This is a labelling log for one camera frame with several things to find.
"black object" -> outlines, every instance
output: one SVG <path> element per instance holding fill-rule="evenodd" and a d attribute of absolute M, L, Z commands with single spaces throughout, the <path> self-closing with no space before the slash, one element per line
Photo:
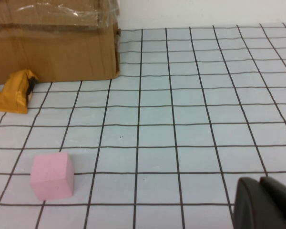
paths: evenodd
<path fill-rule="evenodd" d="M 235 229 L 286 229 L 286 186 L 273 178 L 238 180 Z"/>

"square grid cell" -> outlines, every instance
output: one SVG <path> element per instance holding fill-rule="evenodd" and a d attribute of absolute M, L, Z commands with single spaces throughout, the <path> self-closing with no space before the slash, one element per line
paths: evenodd
<path fill-rule="evenodd" d="M 0 228 L 231 229 L 240 177 L 286 184 L 283 24 L 122 31 L 120 52 L 120 78 L 0 113 Z M 74 195 L 42 203 L 31 164 L 59 151 Z"/>

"yellow bag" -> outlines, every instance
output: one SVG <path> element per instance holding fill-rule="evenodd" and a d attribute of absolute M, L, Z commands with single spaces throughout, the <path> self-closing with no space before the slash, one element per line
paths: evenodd
<path fill-rule="evenodd" d="M 0 111 L 27 114 L 37 80 L 30 70 L 10 74 L 0 94 Z"/>

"foam block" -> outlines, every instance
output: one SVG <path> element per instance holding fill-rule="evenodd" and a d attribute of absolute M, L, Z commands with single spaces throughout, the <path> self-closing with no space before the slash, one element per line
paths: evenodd
<path fill-rule="evenodd" d="M 31 187 L 41 201 L 73 195 L 74 167 L 67 152 L 34 158 Z"/>

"plastic wrap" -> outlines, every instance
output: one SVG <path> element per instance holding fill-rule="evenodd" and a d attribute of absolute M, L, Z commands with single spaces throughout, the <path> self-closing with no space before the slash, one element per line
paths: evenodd
<path fill-rule="evenodd" d="M 0 0 L 0 25 L 106 28 L 117 22 L 117 0 Z"/>

